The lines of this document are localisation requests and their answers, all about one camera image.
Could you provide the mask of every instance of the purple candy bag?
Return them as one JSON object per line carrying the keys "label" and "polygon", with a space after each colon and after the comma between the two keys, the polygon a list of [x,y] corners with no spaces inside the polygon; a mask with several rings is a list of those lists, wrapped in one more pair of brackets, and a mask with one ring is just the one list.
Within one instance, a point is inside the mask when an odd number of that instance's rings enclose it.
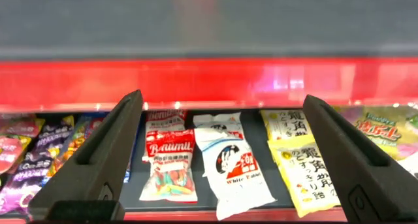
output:
{"label": "purple candy bag", "polygon": [[0,192],[0,214],[17,210],[27,213],[29,201],[41,189],[42,179],[74,129],[74,117],[46,124],[31,152],[27,152],[16,173]]}

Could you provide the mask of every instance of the candy package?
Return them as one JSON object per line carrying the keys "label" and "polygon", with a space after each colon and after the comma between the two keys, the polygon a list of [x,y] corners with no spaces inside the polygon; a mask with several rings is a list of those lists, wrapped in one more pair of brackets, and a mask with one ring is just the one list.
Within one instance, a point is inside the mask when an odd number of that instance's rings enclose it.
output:
{"label": "candy package", "polygon": [[196,128],[211,128],[227,131],[239,138],[244,139],[244,131],[240,121],[241,113],[234,114],[218,114],[213,115],[198,115],[193,117],[193,123]]}
{"label": "candy package", "polygon": [[260,110],[269,140],[310,135],[308,121],[302,110]]}
{"label": "candy package", "polygon": [[299,217],[340,205],[313,135],[270,140],[268,146]]}
{"label": "candy package", "polygon": [[[163,110],[148,112],[146,115],[145,133],[153,131],[182,131],[184,127],[185,110]],[[143,162],[148,162],[148,152],[144,150]]]}
{"label": "candy package", "polygon": [[197,202],[190,169],[195,147],[193,130],[154,131],[148,137],[146,148],[151,163],[151,176],[139,200]]}
{"label": "candy package", "polygon": [[6,120],[0,119],[0,135],[20,135],[35,138],[45,123],[44,119],[38,119],[32,115],[3,115]]}
{"label": "candy package", "polygon": [[31,138],[38,136],[44,123],[45,120],[37,119],[35,114],[0,114],[0,135],[3,135],[0,136],[3,139],[2,145],[8,149],[13,149],[13,155],[10,154],[11,151],[3,152],[3,155],[0,152],[0,157],[7,155],[7,158],[3,159],[6,159],[8,164],[7,169],[1,170],[0,174],[4,172],[14,174],[16,172],[18,164],[24,158]]}
{"label": "candy package", "polygon": [[48,180],[64,165],[73,153],[83,145],[84,141],[103,121],[105,113],[86,113],[80,116],[68,140],[65,141],[59,155],[52,162],[50,170],[42,181],[44,186]]}
{"label": "candy package", "polygon": [[403,159],[401,161],[398,161],[398,163],[412,176],[418,178],[418,152],[414,153],[413,155],[407,157],[406,159]]}
{"label": "candy package", "polygon": [[26,152],[31,138],[18,135],[0,136],[0,174],[9,171]]}
{"label": "candy package", "polygon": [[35,147],[26,153],[16,173],[0,191],[0,214],[13,210],[27,213],[29,201],[41,189],[43,178],[73,128],[73,116],[58,123],[47,123],[42,128]]}
{"label": "candy package", "polygon": [[195,129],[195,138],[219,220],[275,201],[246,140],[211,128]]}
{"label": "candy package", "polygon": [[418,110],[408,106],[336,110],[393,159],[402,160],[418,152]]}

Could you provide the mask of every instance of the red panel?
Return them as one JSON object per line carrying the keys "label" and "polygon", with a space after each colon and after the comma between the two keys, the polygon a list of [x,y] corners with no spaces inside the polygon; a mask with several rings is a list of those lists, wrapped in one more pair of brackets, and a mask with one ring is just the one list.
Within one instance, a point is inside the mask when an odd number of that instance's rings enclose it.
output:
{"label": "red panel", "polygon": [[18,218],[0,219],[1,224],[25,224],[26,220]]}
{"label": "red panel", "polygon": [[418,58],[225,58],[0,63],[0,112],[110,110],[141,89],[149,109],[418,102]]}
{"label": "red panel", "polygon": [[[158,221],[216,221],[215,211],[196,212],[127,212],[125,220],[158,220]],[[296,210],[268,209],[250,210],[233,215],[226,221],[347,221],[341,208],[308,214],[303,218],[297,216]]]}

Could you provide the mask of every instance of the yellow packaging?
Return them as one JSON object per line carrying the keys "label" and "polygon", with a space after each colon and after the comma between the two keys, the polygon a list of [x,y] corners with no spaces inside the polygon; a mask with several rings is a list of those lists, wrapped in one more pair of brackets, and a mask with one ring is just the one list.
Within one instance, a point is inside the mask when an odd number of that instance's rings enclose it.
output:
{"label": "yellow packaging", "polygon": [[302,110],[260,110],[269,140],[290,139],[311,135],[308,121]]}
{"label": "yellow packaging", "polygon": [[408,106],[335,109],[393,159],[418,152],[418,110]]}
{"label": "yellow packaging", "polygon": [[270,140],[268,147],[299,217],[340,205],[312,134]]}

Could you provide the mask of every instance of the dark tray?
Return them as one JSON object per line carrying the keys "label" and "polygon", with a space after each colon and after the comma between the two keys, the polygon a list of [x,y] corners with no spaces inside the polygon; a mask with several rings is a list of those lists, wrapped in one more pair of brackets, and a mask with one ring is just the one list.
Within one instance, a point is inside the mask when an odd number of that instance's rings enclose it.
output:
{"label": "dark tray", "polygon": [[[239,110],[241,111],[241,122],[244,128],[246,140],[251,145],[254,156],[257,158],[268,187],[276,202],[266,204],[260,208],[292,208],[293,203],[289,192],[280,176],[277,165],[273,162],[270,150],[267,146],[267,133],[259,113],[259,110]],[[188,129],[194,128],[193,116],[197,114],[225,114],[239,112],[238,110],[192,110],[187,113],[185,126]],[[132,161],[131,179],[124,184],[120,201],[126,212],[154,212],[154,211],[195,211],[195,210],[215,210],[217,199],[209,187],[208,179],[203,178],[202,153],[196,146],[193,154],[191,170],[195,181],[198,203],[185,204],[159,201],[140,201],[139,196],[146,181],[150,177],[150,164],[142,162],[144,153],[145,126],[144,117],[141,119],[138,143]]]}

